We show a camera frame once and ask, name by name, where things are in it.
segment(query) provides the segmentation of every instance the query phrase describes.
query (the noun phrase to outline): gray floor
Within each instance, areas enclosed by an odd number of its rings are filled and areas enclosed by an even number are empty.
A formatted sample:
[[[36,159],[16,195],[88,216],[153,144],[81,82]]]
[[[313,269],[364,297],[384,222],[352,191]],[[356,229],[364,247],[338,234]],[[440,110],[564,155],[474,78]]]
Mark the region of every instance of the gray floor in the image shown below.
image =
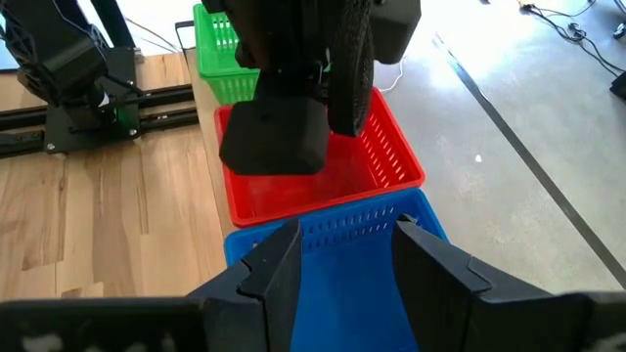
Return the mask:
[[[555,1],[544,6],[580,8]],[[439,33],[626,265],[626,105],[608,92],[612,76],[553,29],[522,16],[514,1],[442,0],[423,7],[404,76],[386,98],[425,167],[425,190],[451,241],[552,292],[619,289],[431,38]],[[626,66],[623,59],[620,63],[625,44],[610,35],[617,13],[612,1],[600,0],[577,21],[608,59]],[[387,87],[398,68],[377,66],[376,84]]]

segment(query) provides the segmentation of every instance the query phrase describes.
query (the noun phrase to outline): wooden table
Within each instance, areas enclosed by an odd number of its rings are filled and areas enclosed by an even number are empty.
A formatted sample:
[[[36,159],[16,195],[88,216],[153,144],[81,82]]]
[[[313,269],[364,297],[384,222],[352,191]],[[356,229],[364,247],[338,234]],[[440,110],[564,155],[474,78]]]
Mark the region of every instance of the wooden table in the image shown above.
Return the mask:
[[[0,160],[0,299],[183,295],[225,269],[223,239],[235,228],[217,156],[217,103],[195,53],[188,56],[189,67],[182,55],[147,57],[138,85],[193,81],[200,125],[65,160]],[[43,104],[13,75],[0,76],[0,87],[0,110]]]

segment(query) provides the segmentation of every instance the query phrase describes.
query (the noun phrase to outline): metal strip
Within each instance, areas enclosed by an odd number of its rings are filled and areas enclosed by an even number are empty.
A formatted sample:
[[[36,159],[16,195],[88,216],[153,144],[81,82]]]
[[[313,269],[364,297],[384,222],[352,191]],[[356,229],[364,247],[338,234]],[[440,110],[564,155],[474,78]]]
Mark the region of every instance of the metal strip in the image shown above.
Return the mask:
[[[471,78],[470,74],[463,68],[459,60],[450,52],[445,45],[439,34],[434,35],[432,43],[439,49],[445,56],[448,65],[455,71],[457,76],[461,79],[469,92],[473,95],[480,106],[485,110],[489,118],[498,127],[500,132],[505,136],[507,141],[514,148],[515,152],[521,157],[522,161],[535,175],[537,180],[541,183],[544,189],[548,192],[550,197],[559,206],[560,210],[567,217],[569,222],[576,228],[580,236],[585,240],[589,247],[598,255],[600,260],[606,266],[608,271],[619,282],[619,284],[626,288],[626,271],[621,266],[619,261],[608,250],[606,245],[600,240],[598,235],[589,227],[585,219],[576,211],[574,206],[567,200],[563,192],[555,184],[555,182],[548,176],[548,173],[539,164],[537,159],[530,153],[528,148],[519,140],[511,126],[500,115],[496,108],[489,102],[489,100],[482,94],[480,88],[476,82]]]

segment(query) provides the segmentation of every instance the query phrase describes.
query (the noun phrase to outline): black cable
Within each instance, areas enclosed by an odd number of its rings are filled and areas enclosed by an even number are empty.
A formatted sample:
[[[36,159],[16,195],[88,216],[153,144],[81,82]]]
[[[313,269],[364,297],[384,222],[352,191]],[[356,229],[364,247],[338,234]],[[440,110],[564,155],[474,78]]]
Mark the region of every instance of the black cable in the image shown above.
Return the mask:
[[[594,6],[595,3],[596,3],[596,0],[591,0],[589,2],[589,5],[587,5],[586,8],[584,8],[583,10],[581,10],[580,12],[578,12],[578,13],[576,13],[574,15],[568,15],[568,14],[564,14],[564,13],[562,13],[560,11],[555,11],[555,10],[550,10],[550,9],[542,9],[542,8],[539,8],[539,7],[536,7],[536,6],[535,6],[535,9],[537,9],[539,11],[545,11],[545,12],[549,12],[549,13],[553,13],[553,14],[556,14],[556,15],[561,15],[561,16],[565,16],[565,17],[573,19],[575,17],[579,17],[580,15],[586,13],[587,10],[591,9],[591,7]]]
[[[576,44],[578,45],[585,53],[587,53],[589,56],[591,56],[592,58],[594,58],[598,63],[600,63],[600,65],[606,69],[606,71],[608,71],[610,74],[614,75],[615,77],[619,76],[618,73],[616,73],[614,70],[617,70],[619,73],[624,72],[625,70],[619,66],[616,66],[612,63],[610,63],[607,59],[605,59],[602,54],[600,54],[600,50],[598,50],[598,47],[596,46],[596,43],[594,43],[591,39],[587,38],[587,32],[584,31],[583,29],[580,28],[580,25],[576,22],[572,22],[569,24],[569,26],[567,27],[572,33],[570,34],[567,29],[563,28],[562,26],[556,24],[554,21],[550,20],[546,15],[544,15],[544,11],[546,12],[552,12],[552,13],[558,13],[559,15],[562,16],[566,16],[566,17],[575,17],[578,16],[580,14],[582,14],[584,11],[587,11],[591,5],[594,4],[594,2],[592,2],[590,4],[590,6],[588,6],[585,10],[583,10],[581,13],[576,14],[576,15],[566,15],[566,14],[562,14],[556,11],[552,11],[552,10],[547,10],[547,9],[541,9],[538,8],[537,6],[535,6],[534,4],[526,4],[524,6],[521,7],[521,10],[526,11],[530,14],[533,14],[537,17],[539,17],[540,19],[542,19],[544,22],[546,22],[547,24],[549,24],[552,28],[555,29],[555,31],[557,32],[557,34],[565,39],[565,41],[571,43],[571,44]],[[594,48],[594,51],[596,52],[596,54],[592,53],[588,48],[585,47],[584,43],[588,42],[591,44],[591,46]]]

